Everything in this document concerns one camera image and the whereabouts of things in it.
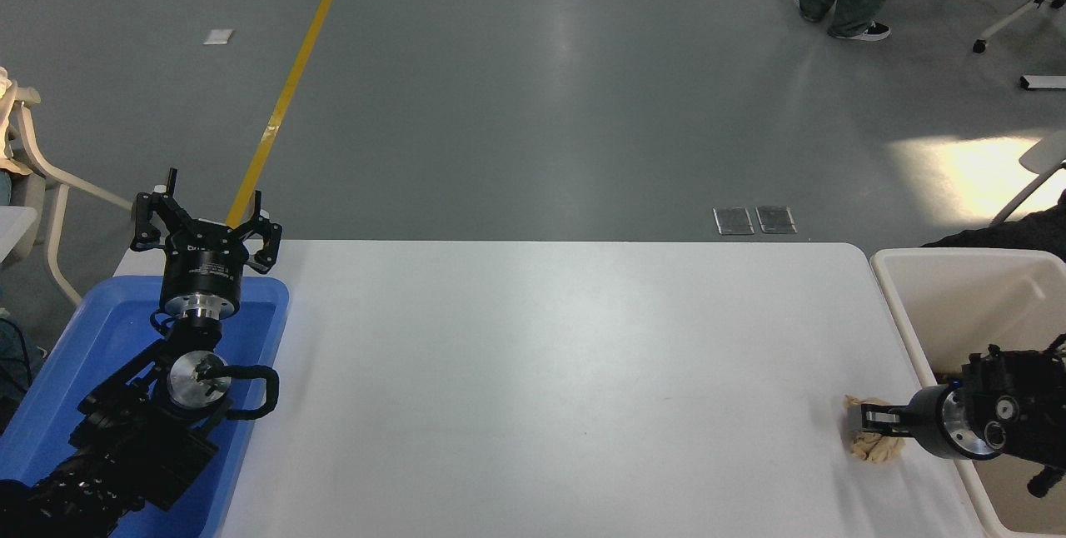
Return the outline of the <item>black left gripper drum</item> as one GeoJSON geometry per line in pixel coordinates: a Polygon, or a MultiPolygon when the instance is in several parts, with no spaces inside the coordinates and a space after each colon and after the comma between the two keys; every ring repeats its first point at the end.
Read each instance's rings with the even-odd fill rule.
{"type": "Polygon", "coordinates": [[[161,298],[207,294],[239,299],[248,257],[244,243],[222,224],[193,222],[172,228],[165,238],[161,298]]]}

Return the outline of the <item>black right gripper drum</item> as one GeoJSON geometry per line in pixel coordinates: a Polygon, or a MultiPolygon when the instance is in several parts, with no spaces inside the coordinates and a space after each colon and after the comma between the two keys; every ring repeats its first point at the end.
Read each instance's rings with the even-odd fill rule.
{"type": "Polygon", "coordinates": [[[922,387],[909,401],[909,434],[919,446],[936,457],[949,457],[943,404],[948,386],[922,387]]]}

